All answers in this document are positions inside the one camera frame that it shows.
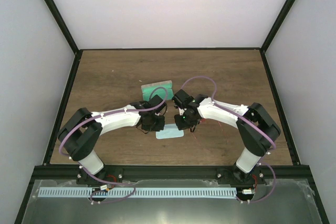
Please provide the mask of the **light blue cleaning cloth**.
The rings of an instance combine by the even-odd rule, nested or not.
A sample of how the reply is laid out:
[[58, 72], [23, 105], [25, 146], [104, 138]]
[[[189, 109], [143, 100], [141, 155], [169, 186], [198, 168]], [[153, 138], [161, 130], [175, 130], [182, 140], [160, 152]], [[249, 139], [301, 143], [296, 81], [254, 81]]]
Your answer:
[[155, 137], [158, 140], [168, 138], [179, 138], [184, 136], [184, 131], [179, 130], [175, 124], [166, 124], [163, 130], [156, 132]]

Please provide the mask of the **green glasses case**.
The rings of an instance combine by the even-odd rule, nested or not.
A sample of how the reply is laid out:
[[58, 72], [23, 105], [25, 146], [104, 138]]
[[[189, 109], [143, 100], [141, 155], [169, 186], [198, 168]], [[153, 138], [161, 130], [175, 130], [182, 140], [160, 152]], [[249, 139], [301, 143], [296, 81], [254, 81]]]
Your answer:
[[171, 100], [173, 98], [173, 82], [171, 80], [144, 84], [141, 86], [144, 101], [149, 101], [153, 96], [158, 95], [162, 99]]

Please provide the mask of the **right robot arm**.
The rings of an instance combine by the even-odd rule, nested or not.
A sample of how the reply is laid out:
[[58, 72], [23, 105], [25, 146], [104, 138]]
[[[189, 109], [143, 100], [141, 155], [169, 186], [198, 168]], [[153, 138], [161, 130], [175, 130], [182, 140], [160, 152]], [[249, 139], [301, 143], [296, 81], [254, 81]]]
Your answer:
[[275, 140], [281, 130], [259, 103], [251, 106], [233, 105], [202, 94], [194, 98], [183, 90], [176, 93], [172, 100], [179, 110], [179, 114], [174, 116], [179, 130], [194, 132], [203, 119], [215, 120], [238, 129], [244, 144], [233, 170], [233, 177], [238, 183], [248, 182], [260, 159], [270, 149], [276, 148]]

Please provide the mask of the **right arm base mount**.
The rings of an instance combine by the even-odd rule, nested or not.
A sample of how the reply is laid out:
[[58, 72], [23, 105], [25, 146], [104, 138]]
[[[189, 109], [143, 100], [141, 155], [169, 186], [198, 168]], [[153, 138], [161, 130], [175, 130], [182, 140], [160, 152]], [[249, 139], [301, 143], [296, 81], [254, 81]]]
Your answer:
[[236, 164], [232, 166], [218, 166], [215, 178], [222, 184], [235, 186], [252, 186], [257, 183], [264, 184], [265, 180], [260, 177], [261, 170], [255, 166], [251, 172], [244, 173]]

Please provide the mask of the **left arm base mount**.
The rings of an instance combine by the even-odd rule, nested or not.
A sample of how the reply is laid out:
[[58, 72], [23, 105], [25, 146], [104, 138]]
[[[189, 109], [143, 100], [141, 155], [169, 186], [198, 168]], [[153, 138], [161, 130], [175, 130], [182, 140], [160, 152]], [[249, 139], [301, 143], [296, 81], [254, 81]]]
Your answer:
[[79, 185], [90, 185], [90, 186], [101, 186], [104, 183], [100, 180], [117, 183], [118, 186], [123, 186], [123, 168], [121, 166], [115, 165], [104, 165], [103, 169], [92, 176], [96, 177], [98, 180], [92, 178], [85, 168], [78, 169], [79, 178], [77, 178], [77, 184]]

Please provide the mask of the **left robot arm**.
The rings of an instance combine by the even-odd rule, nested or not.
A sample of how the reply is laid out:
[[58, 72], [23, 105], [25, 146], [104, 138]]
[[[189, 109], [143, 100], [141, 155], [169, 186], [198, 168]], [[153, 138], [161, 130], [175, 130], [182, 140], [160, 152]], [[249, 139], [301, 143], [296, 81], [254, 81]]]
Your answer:
[[78, 162], [95, 184], [102, 184], [107, 178], [104, 163], [94, 151], [98, 138], [107, 132], [123, 127], [136, 127], [145, 134], [164, 129], [166, 102], [140, 101], [120, 109], [104, 112], [90, 112], [81, 108], [58, 132], [61, 141], [59, 151]]

